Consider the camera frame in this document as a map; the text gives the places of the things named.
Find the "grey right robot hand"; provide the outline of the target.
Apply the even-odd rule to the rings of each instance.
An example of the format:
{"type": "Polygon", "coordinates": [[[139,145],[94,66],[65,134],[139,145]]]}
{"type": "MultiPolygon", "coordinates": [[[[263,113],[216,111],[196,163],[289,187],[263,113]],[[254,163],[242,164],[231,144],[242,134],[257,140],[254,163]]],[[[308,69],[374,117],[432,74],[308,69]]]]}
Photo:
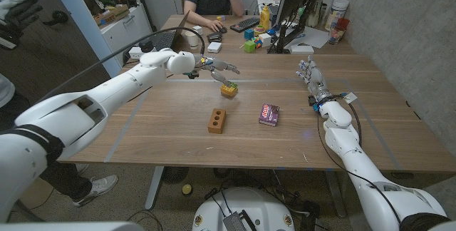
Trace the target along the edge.
{"type": "Polygon", "coordinates": [[[313,97],[311,106],[315,104],[320,106],[333,98],[328,90],[326,79],[312,56],[308,56],[306,61],[301,60],[299,62],[299,71],[296,74],[307,85],[309,93],[313,97]]]}

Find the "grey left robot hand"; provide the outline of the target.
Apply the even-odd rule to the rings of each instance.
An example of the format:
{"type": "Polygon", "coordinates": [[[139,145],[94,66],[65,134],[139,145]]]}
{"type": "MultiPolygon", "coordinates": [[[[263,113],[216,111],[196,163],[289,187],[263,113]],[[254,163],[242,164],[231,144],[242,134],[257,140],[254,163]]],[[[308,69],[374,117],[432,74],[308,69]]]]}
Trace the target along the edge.
{"type": "Polygon", "coordinates": [[[226,61],[222,61],[216,57],[194,55],[194,58],[195,68],[190,73],[193,78],[198,77],[201,70],[206,70],[211,73],[213,79],[223,83],[226,87],[231,88],[232,83],[227,80],[219,71],[232,71],[236,74],[240,74],[240,71],[235,65],[227,63],[226,61]]]}

